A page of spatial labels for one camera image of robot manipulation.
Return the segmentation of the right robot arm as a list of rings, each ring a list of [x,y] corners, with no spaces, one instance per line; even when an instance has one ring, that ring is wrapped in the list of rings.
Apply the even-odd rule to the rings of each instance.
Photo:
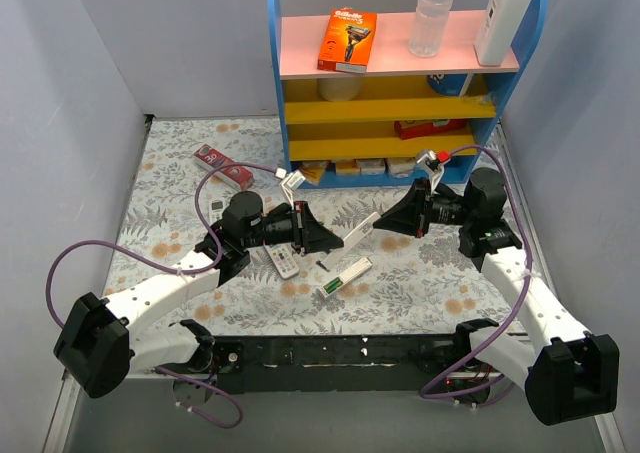
[[[574,318],[535,274],[531,247],[504,220],[513,194],[501,172],[475,170],[463,194],[417,179],[408,193],[374,223],[415,238],[431,224],[456,225],[459,251],[510,305],[502,322],[478,319],[457,325],[452,363],[420,391],[462,368],[486,363],[523,390],[534,416],[550,426],[611,413],[617,406],[620,351],[608,334],[596,335]]]

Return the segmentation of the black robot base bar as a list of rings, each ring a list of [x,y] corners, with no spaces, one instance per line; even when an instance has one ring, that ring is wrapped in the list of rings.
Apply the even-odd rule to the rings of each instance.
[[[171,368],[234,395],[417,392],[462,356],[453,334],[226,336]]]

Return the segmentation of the white slim remote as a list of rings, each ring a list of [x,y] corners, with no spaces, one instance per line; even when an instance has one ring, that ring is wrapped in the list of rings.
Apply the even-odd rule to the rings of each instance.
[[[344,271],[339,273],[337,276],[335,276],[334,278],[331,278],[330,280],[326,281],[322,285],[322,287],[319,289],[321,295],[323,297],[327,298],[327,297],[337,293],[338,291],[340,291],[341,289],[344,289],[347,285],[351,284],[353,281],[355,281],[356,279],[360,278],[362,275],[367,273],[372,268],[372,266],[373,266],[373,264],[368,258],[362,257],[361,259],[359,259],[358,261],[353,263],[351,266],[346,268]],[[343,284],[338,290],[336,290],[335,292],[333,292],[330,295],[327,295],[323,290],[323,286],[325,284],[331,282],[335,278],[340,278],[342,280]]]

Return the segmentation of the white slim battery cover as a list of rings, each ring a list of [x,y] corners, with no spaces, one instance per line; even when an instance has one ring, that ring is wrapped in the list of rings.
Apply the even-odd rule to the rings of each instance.
[[[343,238],[342,248],[333,250],[320,261],[333,269],[358,243],[371,233],[374,229],[374,223],[380,218],[381,215],[378,212],[371,213]]]

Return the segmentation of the green battery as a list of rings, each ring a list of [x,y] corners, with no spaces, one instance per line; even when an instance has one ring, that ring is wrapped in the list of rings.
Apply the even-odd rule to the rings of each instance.
[[[342,286],[343,282],[340,278],[335,278],[331,282],[323,286],[323,290],[327,295],[332,294]]]

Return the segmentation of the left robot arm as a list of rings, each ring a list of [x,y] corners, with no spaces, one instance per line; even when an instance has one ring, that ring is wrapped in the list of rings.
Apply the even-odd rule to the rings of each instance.
[[[73,305],[54,347],[56,358],[91,398],[113,391],[131,372],[172,365],[201,373],[215,360],[213,335],[194,320],[156,333],[150,326],[189,300],[225,284],[250,263],[250,249],[287,244],[300,254],[343,247],[307,202],[282,203],[269,213],[261,197],[235,194],[212,233],[173,266],[125,291]]]

